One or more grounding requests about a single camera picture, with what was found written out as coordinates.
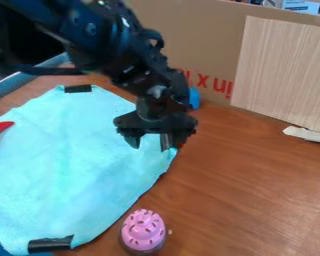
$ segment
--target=light wood board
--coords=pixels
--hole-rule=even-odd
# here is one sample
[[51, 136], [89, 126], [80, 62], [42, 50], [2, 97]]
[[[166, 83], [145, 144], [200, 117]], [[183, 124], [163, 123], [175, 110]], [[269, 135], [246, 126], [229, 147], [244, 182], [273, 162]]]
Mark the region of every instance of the light wood board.
[[247, 17], [231, 104], [320, 132], [320, 27]]

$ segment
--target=wooden panel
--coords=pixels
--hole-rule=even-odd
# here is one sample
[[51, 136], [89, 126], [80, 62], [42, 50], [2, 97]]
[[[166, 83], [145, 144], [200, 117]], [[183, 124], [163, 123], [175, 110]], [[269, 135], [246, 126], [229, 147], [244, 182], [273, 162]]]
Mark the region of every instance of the wooden panel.
[[[134, 99], [99, 75], [42, 77], [2, 98], [0, 115], [55, 84], [81, 83]], [[284, 122], [208, 102], [195, 116], [197, 134], [131, 209], [158, 211], [173, 231], [159, 255], [320, 255], [320, 144], [285, 136]], [[121, 223], [55, 256], [126, 256]]]
[[247, 17], [232, 105], [320, 132], [320, 27]]

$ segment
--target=light blue towel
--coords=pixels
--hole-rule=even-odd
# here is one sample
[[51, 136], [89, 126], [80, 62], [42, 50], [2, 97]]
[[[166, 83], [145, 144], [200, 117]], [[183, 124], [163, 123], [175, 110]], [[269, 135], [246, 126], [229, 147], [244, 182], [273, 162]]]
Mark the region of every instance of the light blue towel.
[[139, 150], [116, 133], [113, 119], [134, 105], [94, 86], [62, 86], [12, 109], [0, 121], [0, 243], [28, 254], [31, 240], [74, 235], [71, 248], [111, 226], [166, 172], [176, 150], [161, 153], [159, 135]]

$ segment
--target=blue object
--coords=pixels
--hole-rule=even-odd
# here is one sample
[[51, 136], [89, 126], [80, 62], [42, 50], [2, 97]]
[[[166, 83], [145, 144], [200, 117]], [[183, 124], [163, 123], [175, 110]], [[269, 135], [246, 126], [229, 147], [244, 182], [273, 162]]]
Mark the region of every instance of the blue object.
[[200, 92], [195, 87], [190, 88], [190, 105], [193, 110], [200, 107]]
[[0, 117], [15, 122], [0, 135], [0, 243], [9, 253], [26, 255], [43, 238], [90, 242], [166, 172], [176, 150], [161, 152], [159, 135], [136, 150], [116, 132], [113, 119], [134, 109], [96, 86], [56, 87]]

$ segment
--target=cloth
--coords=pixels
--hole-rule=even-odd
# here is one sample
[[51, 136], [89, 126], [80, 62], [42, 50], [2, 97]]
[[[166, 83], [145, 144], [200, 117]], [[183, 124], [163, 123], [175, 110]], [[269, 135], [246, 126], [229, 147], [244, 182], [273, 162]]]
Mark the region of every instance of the cloth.
[[0, 243], [28, 254], [31, 240], [74, 235], [71, 248], [104, 232], [166, 172], [176, 150], [161, 152], [159, 135], [139, 150], [113, 119], [134, 104], [93, 86], [62, 86], [12, 109], [0, 121]]
[[289, 136], [294, 136], [308, 141], [320, 143], [320, 132], [310, 131], [305, 128], [289, 126], [285, 130], [283, 130], [283, 133]]

